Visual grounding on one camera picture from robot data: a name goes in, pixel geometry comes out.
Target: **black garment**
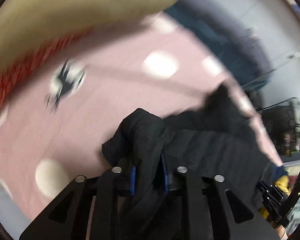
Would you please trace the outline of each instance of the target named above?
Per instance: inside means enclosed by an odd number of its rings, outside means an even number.
[[[166,197],[155,183],[160,154],[177,160],[174,169],[186,166],[210,178],[222,174],[243,200],[261,207],[256,184],[270,161],[248,122],[223,85],[196,112],[161,119],[138,108],[126,117],[102,146],[112,166],[131,156],[137,167],[135,195],[119,214],[120,239],[179,239],[181,200]]]

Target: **silver screw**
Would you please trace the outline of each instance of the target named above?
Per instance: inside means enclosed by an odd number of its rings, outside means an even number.
[[[180,173],[186,173],[188,171],[188,169],[184,166],[180,166],[177,168],[177,171]]]
[[[75,178],[75,181],[80,183],[80,182],[84,182],[86,180],[85,176],[79,175]]]
[[[113,173],[120,173],[121,171],[122,171],[122,168],[121,167],[113,167],[112,169],[111,169],[111,171],[113,172]]]
[[[225,181],[225,177],[222,175],[216,175],[214,176],[214,180],[217,182],[224,182]]]

